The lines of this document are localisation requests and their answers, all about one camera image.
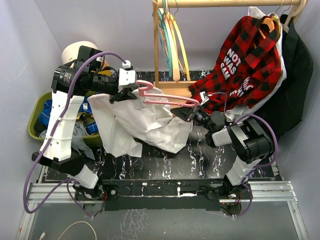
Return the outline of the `pink hanger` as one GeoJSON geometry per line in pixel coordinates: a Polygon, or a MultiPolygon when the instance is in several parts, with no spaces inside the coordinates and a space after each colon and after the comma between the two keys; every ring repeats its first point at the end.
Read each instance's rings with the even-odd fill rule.
{"type": "Polygon", "coordinates": [[[171,105],[178,107],[194,108],[200,105],[199,101],[178,95],[172,94],[160,94],[160,93],[150,93],[154,89],[154,85],[146,80],[137,80],[138,85],[138,95],[143,98],[145,104],[155,104],[155,105],[171,105]]]}

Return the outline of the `white shirt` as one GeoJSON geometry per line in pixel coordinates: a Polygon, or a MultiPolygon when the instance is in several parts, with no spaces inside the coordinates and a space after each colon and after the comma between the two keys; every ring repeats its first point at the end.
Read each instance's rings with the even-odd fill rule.
{"type": "Polygon", "coordinates": [[[137,90],[137,99],[110,103],[110,95],[88,98],[104,150],[114,157],[142,156],[143,142],[176,154],[183,149],[193,129],[192,122],[173,116],[171,105],[146,104],[137,90]]]}

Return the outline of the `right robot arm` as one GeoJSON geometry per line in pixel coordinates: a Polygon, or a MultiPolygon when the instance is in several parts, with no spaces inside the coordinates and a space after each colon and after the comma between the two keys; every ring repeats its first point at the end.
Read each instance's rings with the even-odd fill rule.
{"type": "Polygon", "coordinates": [[[238,122],[227,123],[223,112],[208,114],[203,107],[177,107],[171,113],[185,122],[194,121],[208,130],[206,143],[211,148],[233,145],[236,159],[225,174],[220,186],[202,185],[202,192],[208,199],[213,197],[239,196],[248,188],[251,172],[260,168],[260,162],[278,151],[278,142],[271,126],[254,114],[244,115],[238,122]]]}

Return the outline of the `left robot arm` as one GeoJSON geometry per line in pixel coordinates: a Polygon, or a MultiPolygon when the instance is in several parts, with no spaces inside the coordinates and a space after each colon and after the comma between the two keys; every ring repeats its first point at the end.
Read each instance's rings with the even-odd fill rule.
{"type": "Polygon", "coordinates": [[[32,160],[66,174],[76,189],[97,200],[103,195],[101,180],[86,164],[86,158],[72,151],[76,118],[88,92],[111,95],[111,102],[135,99],[132,91],[136,73],[129,60],[111,51],[81,45],[77,57],[58,66],[51,84],[51,111],[46,136],[32,160]]]}

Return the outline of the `yellow hanger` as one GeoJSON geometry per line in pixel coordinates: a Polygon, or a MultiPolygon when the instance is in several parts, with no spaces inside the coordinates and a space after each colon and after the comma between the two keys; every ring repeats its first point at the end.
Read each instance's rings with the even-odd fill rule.
{"type": "Polygon", "coordinates": [[[184,74],[187,81],[191,80],[190,77],[190,68],[188,63],[187,52],[184,44],[184,40],[180,31],[180,28],[176,22],[175,17],[168,11],[167,19],[170,25],[173,26],[176,47],[177,47],[177,54],[178,54],[178,62],[179,62],[179,71],[180,75],[184,74]]]}

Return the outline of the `red plaid shirt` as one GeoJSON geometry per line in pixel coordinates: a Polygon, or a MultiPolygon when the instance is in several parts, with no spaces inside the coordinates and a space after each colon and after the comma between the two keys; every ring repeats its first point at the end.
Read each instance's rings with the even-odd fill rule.
{"type": "Polygon", "coordinates": [[[204,108],[208,113],[253,108],[276,88],[282,75],[276,47],[277,32],[263,19],[242,17],[225,39],[215,67],[206,77],[189,86],[192,99],[212,93],[204,108]]]}

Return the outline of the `orange wooden hanger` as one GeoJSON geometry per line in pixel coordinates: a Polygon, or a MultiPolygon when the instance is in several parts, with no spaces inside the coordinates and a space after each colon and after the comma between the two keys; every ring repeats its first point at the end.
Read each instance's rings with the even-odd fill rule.
{"type": "Polygon", "coordinates": [[[272,14],[271,16],[266,16],[262,22],[262,25],[266,25],[268,32],[271,33],[275,31],[276,33],[276,44],[278,44],[277,49],[282,48],[282,25],[280,22],[279,17],[277,17],[275,14],[272,14]]]}

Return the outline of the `cream wooden hanger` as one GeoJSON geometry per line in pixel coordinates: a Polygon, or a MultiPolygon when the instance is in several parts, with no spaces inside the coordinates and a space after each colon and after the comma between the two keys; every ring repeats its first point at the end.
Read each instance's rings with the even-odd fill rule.
{"type": "Polygon", "coordinates": [[[298,21],[298,18],[300,17],[301,13],[305,9],[306,5],[308,3],[308,0],[301,0],[299,6],[293,6],[285,20],[285,23],[283,24],[282,28],[283,30],[288,33],[289,32],[289,24],[291,20],[293,20],[294,23],[298,21]]]}

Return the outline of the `wooden clothes rack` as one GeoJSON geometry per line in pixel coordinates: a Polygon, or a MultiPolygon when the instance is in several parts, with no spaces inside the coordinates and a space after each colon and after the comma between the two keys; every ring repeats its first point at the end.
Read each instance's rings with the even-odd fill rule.
{"type": "MultiPolygon", "coordinates": [[[[292,7],[300,5],[301,0],[167,0],[168,10],[170,8],[212,8],[212,7],[262,7],[262,6],[289,6],[292,7]]],[[[159,8],[163,8],[162,0],[157,0],[159,8]]],[[[153,13],[157,14],[156,7],[153,6],[153,13]]],[[[160,81],[159,77],[159,43],[160,36],[157,29],[158,17],[153,16],[153,39],[154,39],[154,66],[155,66],[155,80],[153,85],[164,91],[167,95],[175,95],[181,97],[190,97],[188,87],[194,84],[194,81],[187,81],[186,76],[181,73],[180,81],[160,81]]]]}

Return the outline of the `blue garment in basket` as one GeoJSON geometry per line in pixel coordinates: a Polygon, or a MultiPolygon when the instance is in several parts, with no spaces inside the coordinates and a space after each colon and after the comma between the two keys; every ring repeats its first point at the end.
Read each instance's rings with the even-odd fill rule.
{"type": "MultiPolygon", "coordinates": [[[[36,123],[34,124],[34,130],[37,136],[40,135],[40,130],[46,130],[48,128],[51,108],[52,100],[48,99],[44,102],[43,110],[39,114],[36,123]]],[[[84,97],[84,100],[79,108],[76,121],[83,125],[87,132],[87,136],[95,135],[99,132],[87,96],[84,97]]]]}

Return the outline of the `olive green laundry basket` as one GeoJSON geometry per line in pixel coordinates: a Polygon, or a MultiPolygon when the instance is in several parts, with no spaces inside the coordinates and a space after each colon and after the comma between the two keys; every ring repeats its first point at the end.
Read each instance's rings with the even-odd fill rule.
{"type": "MultiPolygon", "coordinates": [[[[44,109],[45,101],[49,100],[51,98],[52,98],[51,91],[44,93],[43,95],[41,95],[38,98],[38,100],[36,101],[35,106],[33,108],[31,118],[28,123],[27,129],[28,129],[28,133],[29,133],[30,137],[33,138],[34,140],[37,140],[40,142],[43,142],[44,138],[36,136],[35,124],[36,124],[36,121],[37,121],[40,113],[44,109]]],[[[91,135],[91,136],[83,136],[82,138],[88,147],[101,147],[103,145],[99,134],[95,134],[95,135],[91,135]]]]}

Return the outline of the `grey garment in basket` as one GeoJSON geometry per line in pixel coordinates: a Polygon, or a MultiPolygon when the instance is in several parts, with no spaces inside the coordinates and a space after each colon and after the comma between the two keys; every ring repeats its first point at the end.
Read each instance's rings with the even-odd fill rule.
{"type": "Polygon", "coordinates": [[[71,124],[60,122],[53,136],[50,136],[51,131],[52,129],[48,128],[39,134],[39,137],[44,138],[40,151],[43,151],[47,141],[51,140],[43,154],[46,158],[63,161],[71,157],[72,149],[74,149],[78,154],[84,153],[87,158],[95,159],[93,151],[83,140],[83,137],[88,135],[81,123],[77,121],[71,124]]]}

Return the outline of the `round pastel drawer cabinet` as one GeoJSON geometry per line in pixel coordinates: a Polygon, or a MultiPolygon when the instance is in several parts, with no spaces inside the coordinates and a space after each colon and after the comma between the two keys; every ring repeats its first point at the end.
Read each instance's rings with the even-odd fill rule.
{"type": "Polygon", "coordinates": [[[79,52],[79,48],[80,46],[86,46],[89,48],[93,48],[98,50],[99,48],[92,42],[90,41],[77,41],[74,42],[70,45],[68,45],[61,54],[61,60],[62,60],[62,64],[67,64],[75,59],[77,59],[78,57],[78,52],[79,52]]]}

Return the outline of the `black garment on rack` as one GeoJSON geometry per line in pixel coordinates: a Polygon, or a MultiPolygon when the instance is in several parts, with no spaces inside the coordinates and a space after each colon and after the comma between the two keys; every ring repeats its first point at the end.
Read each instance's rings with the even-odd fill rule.
{"type": "Polygon", "coordinates": [[[288,32],[283,33],[282,56],[287,77],[276,93],[254,113],[271,126],[277,139],[302,121],[314,70],[312,56],[292,19],[288,24],[288,32]]]}

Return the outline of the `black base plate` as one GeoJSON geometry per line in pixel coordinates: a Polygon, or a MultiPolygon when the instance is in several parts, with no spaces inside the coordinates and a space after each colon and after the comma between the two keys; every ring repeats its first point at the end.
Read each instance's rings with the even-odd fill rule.
{"type": "Polygon", "coordinates": [[[248,186],[228,187],[222,179],[104,180],[98,190],[105,211],[219,211],[221,204],[239,204],[253,197],[248,186]]]}

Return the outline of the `aluminium frame rail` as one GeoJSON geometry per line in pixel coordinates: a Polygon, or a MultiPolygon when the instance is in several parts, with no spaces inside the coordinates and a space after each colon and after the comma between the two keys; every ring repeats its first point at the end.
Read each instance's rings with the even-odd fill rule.
{"type": "MultiPolygon", "coordinates": [[[[115,180],[217,180],[231,167],[230,157],[101,158],[95,169],[115,180]]],[[[276,166],[250,180],[249,210],[232,219],[204,209],[127,209],[100,212],[90,203],[90,218],[61,186],[35,213],[22,217],[19,240],[306,240],[294,188],[278,180],[276,166]]]]}

